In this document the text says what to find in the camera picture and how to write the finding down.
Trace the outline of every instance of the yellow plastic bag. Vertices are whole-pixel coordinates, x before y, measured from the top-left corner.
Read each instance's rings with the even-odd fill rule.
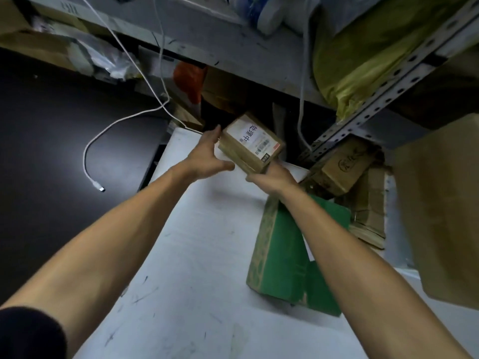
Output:
[[[382,0],[334,37],[319,25],[313,72],[321,94],[337,109],[337,122],[353,114],[466,1]]]

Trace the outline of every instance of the green box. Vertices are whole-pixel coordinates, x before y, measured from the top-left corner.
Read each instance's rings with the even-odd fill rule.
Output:
[[[311,196],[344,228],[349,209]],[[301,230],[284,204],[269,197],[264,207],[246,284],[255,291],[339,316],[341,310],[315,261],[310,261]]]

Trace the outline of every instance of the person's left hand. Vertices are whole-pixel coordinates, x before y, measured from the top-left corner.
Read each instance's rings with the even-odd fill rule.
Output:
[[[221,171],[235,169],[234,162],[215,157],[215,143],[218,141],[220,134],[221,127],[219,125],[212,131],[204,132],[196,147],[183,161],[191,170],[194,180],[205,179]]]

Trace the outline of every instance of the white cable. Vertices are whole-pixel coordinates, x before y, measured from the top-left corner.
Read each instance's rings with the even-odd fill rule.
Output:
[[[108,26],[108,24],[105,22],[105,20],[103,20],[101,18],[101,16],[98,14],[98,12],[96,12],[96,10],[93,8],[92,5],[90,5],[90,3],[87,1],[87,0],[83,0],[83,2],[93,11],[93,13],[96,15],[96,17],[98,17],[98,19],[105,25],[105,27],[110,31],[110,33],[113,35],[113,37],[115,38],[115,40],[117,41],[117,43],[122,47],[123,51],[126,53],[126,55],[128,56],[128,58],[130,59],[130,61],[133,63],[133,65],[137,68],[137,70],[140,72],[141,76],[143,77],[143,79],[145,79],[145,82],[147,83],[148,87],[150,88],[150,90],[152,91],[153,95],[155,96],[156,100],[158,101],[159,103],[159,107],[158,108],[154,108],[154,109],[148,109],[148,110],[145,110],[145,111],[142,111],[142,112],[138,112],[138,113],[135,113],[135,114],[132,114],[131,116],[127,116],[127,117],[123,117],[119,120],[116,120],[115,122],[113,122],[111,125],[109,125],[108,127],[106,127],[103,131],[101,131],[98,135],[96,135],[90,142],[88,142],[88,144],[85,146],[85,149],[83,150],[83,172],[85,173],[85,175],[87,176],[88,180],[90,180],[93,184],[93,186],[95,188],[97,188],[99,191],[105,191],[105,188],[101,186],[101,184],[98,182],[98,181],[95,181],[92,179],[92,177],[88,174],[87,172],[87,166],[86,166],[86,156],[87,156],[87,151],[88,151],[88,148],[91,146],[91,144],[93,144],[101,135],[103,135],[106,131],[108,131],[111,126],[117,124],[118,122],[121,122],[121,121],[124,121],[124,120],[128,120],[130,118],[133,118],[133,117],[136,117],[136,116],[139,116],[140,114],[144,114],[144,113],[148,113],[148,112],[155,112],[155,111],[158,111],[160,109],[164,109],[165,112],[167,114],[169,114],[171,116],[171,118],[177,120],[179,123],[181,123],[185,129],[189,130],[189,131],[193,131],[193,132],[196,132],[196,133],[199,133],[198,131],[196,130],[193,130],[189,127],[187,127],[183,121],[179,120],[178,118],[176,118],[174,115],[172,115],[170,113],[170,111],[168,111],[166,108],[165,108],[165,105],[170,102],[170,95],[168,94],[168,91],[166,90],[166,86],[165,86],[165,82],[163,80],[163,72],[162,72],[162,69],[161,69],[161,60],[163,59],[163,50],[164,50],[164,47],[165,47],[165,33],[163,31],[163,24],[161,23],[161,19],[158,15],[158,11],[156,10],[156,2],[155,0],[153,0],[153,5],[155,7],[155,13],[156,13],[156,16],[158,18],[158,21],[159,21],[159,26],[160,26],[160,29],[161,29],[161,38],[162,38],[162,41],[161,41],[161,48],[160,48],[160,51],[159,51],[159,77],[161,79],[161,83],[163,84],[163,88],[166,92],[166,95],[167,95],[167,100],[166,102],[162,103],[160,101],[160,99],[158,98],[158,96],[156,95],[155,93],[155,90],[153,89],[153,87],[151,86],[151,84],[148,82],[148,79],[146,78],[146,76],[143,74],[143,72],[141,71],[140,67],[138,65],[136,65],[135,61],[133,60],[133,58],[130,56],[129,52],[126,50],[126,48],[123,46],[123,44],[121,43],[121,41],[118,39],[117,35],[115,34],[115,32]]]
[[[304,22],[303,22],[303,67],[301,71],[301,89],[299,91],[299,117],[298,117],[298,135],[303,144],[310,150],[313,148],[308,144],[301,131],[304,115],[304,84],[306,82],[306,74],[309,67],[309,8],[311,0],[304,1]]]

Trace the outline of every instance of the forearm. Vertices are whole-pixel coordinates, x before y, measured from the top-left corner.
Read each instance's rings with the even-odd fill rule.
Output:
[[[171,168],[78,234],[4,306],[50,314],[62,324],[70,354],[76,352],[133,278],[191,181],[184,164]]]
[[[370,358],[469,358],[410,285],[298,187],[281,194]]]

